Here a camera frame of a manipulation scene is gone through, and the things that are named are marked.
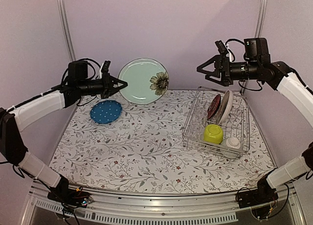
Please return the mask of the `pale green flower plate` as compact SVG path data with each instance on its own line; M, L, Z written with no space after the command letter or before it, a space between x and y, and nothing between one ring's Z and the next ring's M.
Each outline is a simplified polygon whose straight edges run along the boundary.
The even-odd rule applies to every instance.
M120 71L119 80L127 82L120 90L124 99L139 105L159 100L169 87L169 74L158 61L141 58L127 63Z

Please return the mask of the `blue polka dot plate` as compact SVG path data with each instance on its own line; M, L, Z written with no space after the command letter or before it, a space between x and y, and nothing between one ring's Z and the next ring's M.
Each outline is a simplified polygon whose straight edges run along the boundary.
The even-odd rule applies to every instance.
M122 114L122 105L115 100L105 100L94 105L90 111L91 119L98 124L110 124Z

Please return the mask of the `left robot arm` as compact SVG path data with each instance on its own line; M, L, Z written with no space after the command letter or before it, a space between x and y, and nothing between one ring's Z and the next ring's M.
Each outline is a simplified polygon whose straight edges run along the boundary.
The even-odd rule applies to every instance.
M73 193L64 184L62 176L30 151L23 134L31 126L57 111L75 105L83 96L100 95L108 98L127 82L108 73L98 79L69 79L21 104L0 110L0 153L11 165L54 188L54 195L63 203L69 202Z

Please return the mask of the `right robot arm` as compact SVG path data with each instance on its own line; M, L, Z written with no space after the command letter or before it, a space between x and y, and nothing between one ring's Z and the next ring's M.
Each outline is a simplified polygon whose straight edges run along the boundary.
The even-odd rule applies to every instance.
M230 62L225 55L215 55L197 67L197 72L205 79L224 87L234 81L257 80L267 83L273 90L287 98L304 116L309 124L313 123L313 92L301 80L299 74L284 62L270 61L269 55L253 56L244 62ZM313 169L313 146L299 157L258 181L258 189L253 192L256 203L264 203L272 195L272 190L291 180L304 176Z

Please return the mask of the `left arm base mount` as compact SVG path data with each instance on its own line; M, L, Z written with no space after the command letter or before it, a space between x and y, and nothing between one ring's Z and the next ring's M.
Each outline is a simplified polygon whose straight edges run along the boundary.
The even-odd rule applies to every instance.
M64 176L59 176L61 178L56 187L49 186L48 199L65 205L71 205L75 208L87 207L88 204L93 202L91 194L84 191L83 187L69 188L69 181Z

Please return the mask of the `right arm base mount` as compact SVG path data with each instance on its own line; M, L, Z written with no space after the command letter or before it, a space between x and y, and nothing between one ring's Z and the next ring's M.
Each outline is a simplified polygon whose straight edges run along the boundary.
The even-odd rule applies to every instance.
M278 194L276 189L269 186L266 180L257 183L256 189L243 187L235 195L239 208L253 207L267 204L266 206L253 208L251 213L258 220L268 219L277 206Z

